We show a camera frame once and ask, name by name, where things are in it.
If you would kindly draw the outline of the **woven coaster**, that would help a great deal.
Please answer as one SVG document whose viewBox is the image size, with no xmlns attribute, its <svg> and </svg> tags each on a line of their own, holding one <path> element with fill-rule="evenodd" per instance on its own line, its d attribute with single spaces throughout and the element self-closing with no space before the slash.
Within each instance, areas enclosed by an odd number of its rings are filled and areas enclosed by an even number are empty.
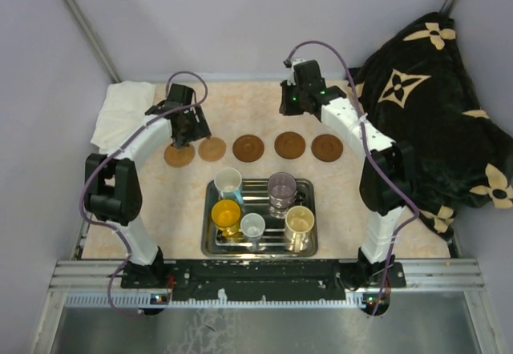
<svg viewBox="0 0 513 354">
<path fill-rule="evenodd" d="M 164 161 L 171 167 L 185 167 L 194 159 L 195 154 L 193 145 L 181 148 L 169 145 L 164 151 Z"/>
<path fill-rule="evenodd" d="M 202 160 L 206 162 L 215 162 L 220 160 L 226 152 L 226 143 L 218 137 L 209 137 L 204 139 L 199 147 L 198 153 Z"/>
</svg>

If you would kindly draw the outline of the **wooden coaster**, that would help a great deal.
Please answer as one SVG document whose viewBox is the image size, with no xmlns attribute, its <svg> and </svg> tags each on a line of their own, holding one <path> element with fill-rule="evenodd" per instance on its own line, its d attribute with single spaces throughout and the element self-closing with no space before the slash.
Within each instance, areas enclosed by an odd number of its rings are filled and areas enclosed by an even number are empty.
<svg viewBox="0 0 513 354">
<path fill-rule="evenodd" d="M 344 146 L 341 140 L 330 134 L 318 135 L 311 144 L 313 155 L 322 162 L 331 163 L 338 160 L 343 151 Z"/>
<path fill-rule="evenodd" d="M 297 132 L 286 131 L 276 137 L 274 149 L 281 158 L 297 159 L 305 152 L 305 140 Z"/>
<path fill-rule="evenodd" d="M 232 145 L 234 156 L 244 163 L 257 161 L 265 151 L 263 141 L 255 135 L 242 135 Z"/>
</svg>

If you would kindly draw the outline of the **white and blue cup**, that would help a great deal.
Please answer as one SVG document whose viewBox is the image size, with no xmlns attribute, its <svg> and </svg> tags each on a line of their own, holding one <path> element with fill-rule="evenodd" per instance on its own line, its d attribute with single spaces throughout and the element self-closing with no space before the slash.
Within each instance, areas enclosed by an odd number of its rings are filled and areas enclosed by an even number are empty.
<svg viewBox="0 0 513 354">
<path fill-rule="evenodd" d="M 216 173 L 213 182 L 222 199 L 230 199 L 240 205 L 244 203 L 242 176 L 237 169 L 232 167 L 222 168 Z"/>
</svg>

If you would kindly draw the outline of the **purple glass mug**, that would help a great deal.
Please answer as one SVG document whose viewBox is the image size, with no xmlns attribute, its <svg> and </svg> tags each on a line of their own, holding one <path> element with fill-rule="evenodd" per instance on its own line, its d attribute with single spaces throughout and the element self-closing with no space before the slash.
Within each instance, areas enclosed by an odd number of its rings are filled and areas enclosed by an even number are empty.
<svg viewBox="0 0 513 354">
<path fill-rule="evenodd" d="M 305 201 L 305 194 L 298 191 L 296 179 L 286 172 L 277 172 L 271 175 L 267 189 L 269 213 L 278 219 L 283 219 L 288 209 L 302 205 Z"/>
</svg>

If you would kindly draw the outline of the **cream mug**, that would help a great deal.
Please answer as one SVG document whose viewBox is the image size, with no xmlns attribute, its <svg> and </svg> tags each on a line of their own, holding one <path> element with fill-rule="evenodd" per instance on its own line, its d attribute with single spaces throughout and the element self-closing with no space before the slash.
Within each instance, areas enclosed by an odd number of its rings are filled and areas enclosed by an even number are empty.
<svg viewBox="0 0 513 354">
<path fill-rule="evenodd" d="M 315 216 L 305 206 L 291 207 L 285 215 L 285 237 L 291 243 L 292 251 L 302 251 L 310 241 Z"/>
</svg>

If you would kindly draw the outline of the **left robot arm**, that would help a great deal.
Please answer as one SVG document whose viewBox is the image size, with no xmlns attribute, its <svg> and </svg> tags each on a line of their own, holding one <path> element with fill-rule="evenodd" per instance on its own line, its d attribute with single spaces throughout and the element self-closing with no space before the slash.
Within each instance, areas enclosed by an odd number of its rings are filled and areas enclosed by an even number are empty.
<svg viewBox="0 0 513 354">
<path fill-rule="evenodd" d="M 81 212 L 88 222 L 111 229 L 125 245 L 124 288 L 162 287 L 168 275 L 163 252 L 140 216 L 139 168 L 164 145 L 182 151 L 210 134 L 196 92 L 173 83 L 165 100 L 145 112 L 140 127 L 126 140 L 112 151 L 87 157 Z"/>
</svg>

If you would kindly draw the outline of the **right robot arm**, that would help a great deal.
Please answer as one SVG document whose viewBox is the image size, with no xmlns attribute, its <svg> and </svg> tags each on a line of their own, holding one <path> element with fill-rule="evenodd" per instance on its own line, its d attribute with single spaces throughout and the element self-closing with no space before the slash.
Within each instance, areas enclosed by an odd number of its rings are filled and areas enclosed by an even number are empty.
<svg viewBox="0 0 513 354">
<path fill-rule="evenodd" d="M 317 61 L 287 58 L 289 76 L 281 82 L 280 113 L 311 114 L 334 130 L 364 160 L 359 194 L 370 211 L 366 237 L 349 285 L 385 287 L 394 264 L 398 233 L 416 220 L 414 150 L 376 129 L 363 114 L 357 93 L 328 86 Z"/>
</svg>

